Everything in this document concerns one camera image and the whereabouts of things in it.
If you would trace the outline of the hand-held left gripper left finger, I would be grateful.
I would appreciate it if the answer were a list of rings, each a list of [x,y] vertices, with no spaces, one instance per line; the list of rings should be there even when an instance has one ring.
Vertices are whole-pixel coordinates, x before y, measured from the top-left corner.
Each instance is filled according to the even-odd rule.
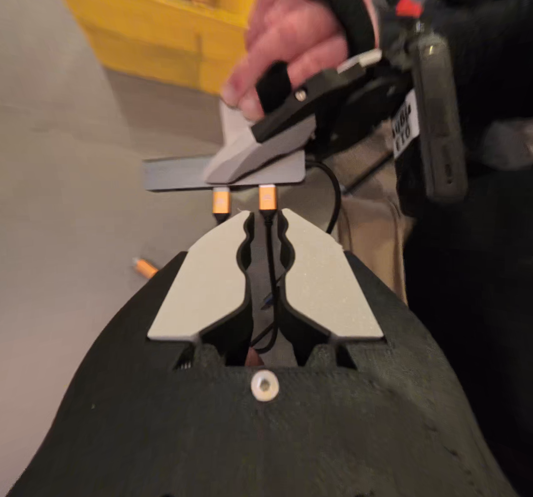
[[[197,342],[245,304],[246,275],[238,252],[253,224],[253,212],[244,210],[190,247],[148,330],[149,340]]]

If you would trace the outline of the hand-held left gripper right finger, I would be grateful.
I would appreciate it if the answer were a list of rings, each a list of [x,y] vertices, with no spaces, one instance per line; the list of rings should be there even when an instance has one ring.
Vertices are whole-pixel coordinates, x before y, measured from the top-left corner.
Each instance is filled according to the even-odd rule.
[[[289,208],[282,214],[294,251],[285,277],[288,305],[336,341],[383,339],[341,245]]]

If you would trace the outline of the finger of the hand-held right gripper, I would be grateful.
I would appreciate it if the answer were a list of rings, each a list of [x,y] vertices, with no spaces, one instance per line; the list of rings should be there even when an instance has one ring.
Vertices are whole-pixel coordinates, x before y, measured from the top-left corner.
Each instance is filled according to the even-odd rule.
[[[204,169],[208,184],[231,184],[264,165],[303,149],[316,128],[311,115],[265,142],[258,142],[251,127],[220,149]]]
[[[255,122],[247,120],[239,109],[229,107],[221,100],[220,118],[223,148],[244,148],[254,143],[251,128]]]

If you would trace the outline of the grey usb hub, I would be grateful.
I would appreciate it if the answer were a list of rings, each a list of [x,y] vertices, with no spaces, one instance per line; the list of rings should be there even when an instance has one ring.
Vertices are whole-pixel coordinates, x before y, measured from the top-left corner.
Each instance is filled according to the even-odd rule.
[[[224,187],[222,183],[210,184],[203,179],[203,171],[211,158],[211,156],[193,156],[143,160],[144,189],[153,193],[165,193]],[[275,160],[227,187],[230,190],[242,190],[270,184],[291,186],[302,183],[305,176],[305,152],[301,150]]]

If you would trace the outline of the person's right hand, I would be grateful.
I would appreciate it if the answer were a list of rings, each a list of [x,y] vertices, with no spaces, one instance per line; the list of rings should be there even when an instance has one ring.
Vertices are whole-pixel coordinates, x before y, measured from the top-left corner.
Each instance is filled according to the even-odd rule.
[[[275,61],[287,63],[292,88],[348,58],[348,46],[329,8],[314,0],[256,0],[246,55],[221,89],[221,99],[249,120],[263,116],[255,86]]]

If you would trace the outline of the person's beige trousers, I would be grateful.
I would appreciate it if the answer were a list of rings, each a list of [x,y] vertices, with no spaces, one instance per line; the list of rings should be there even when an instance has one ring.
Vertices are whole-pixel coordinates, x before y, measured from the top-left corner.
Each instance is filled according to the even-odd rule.
[[[407,304],[403,250],[414,219],[400,208],[390,130],[384,123],[326,162],[343,189],[340,243]]]

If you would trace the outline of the yellow plastic crate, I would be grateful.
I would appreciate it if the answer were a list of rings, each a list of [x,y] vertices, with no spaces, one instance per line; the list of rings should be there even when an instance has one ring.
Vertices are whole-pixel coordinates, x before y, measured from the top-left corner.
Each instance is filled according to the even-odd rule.
[[[217,94],[254,0],[63,0],[110,70]]]

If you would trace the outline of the person's dark jacket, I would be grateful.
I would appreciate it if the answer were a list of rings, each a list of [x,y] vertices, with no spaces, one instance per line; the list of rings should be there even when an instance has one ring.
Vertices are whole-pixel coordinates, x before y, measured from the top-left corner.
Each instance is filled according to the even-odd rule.
[[[532,496],[532,155],[504,127],[532,119],[532,0],[436,0],[469,173],[461,203],[427,205],[404,253],[409,304],[443,349],[516,492]]]

